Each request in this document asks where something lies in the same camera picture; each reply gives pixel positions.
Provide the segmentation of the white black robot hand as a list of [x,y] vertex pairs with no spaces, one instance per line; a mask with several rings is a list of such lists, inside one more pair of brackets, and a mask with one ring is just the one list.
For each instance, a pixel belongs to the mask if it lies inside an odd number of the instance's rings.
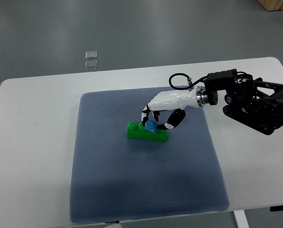
[[173,113],[169,116],[168,120],[156,126],[158,130],[171,130],[176,128],[185,118],[185,108],[201,108],[203,103],[200,98],[199,89],[190,90],[174,90],[163,91],[153,97],[150,102],[144,107],[141,113],[141,122],[145,126],[149,119],[149,113],[152,113],[154,120],[159,120],[160,112],[170,111]]

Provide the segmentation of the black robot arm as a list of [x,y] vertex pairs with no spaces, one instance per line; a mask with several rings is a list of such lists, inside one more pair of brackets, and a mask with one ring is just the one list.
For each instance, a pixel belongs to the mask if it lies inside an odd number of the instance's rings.
[[236,69],[209,73],[198,81],[204,84],[210,105],[217,104],[218,91],[226,92],[223,113],[227,117],[265,135],[283,126],[283,84],[254,79]]

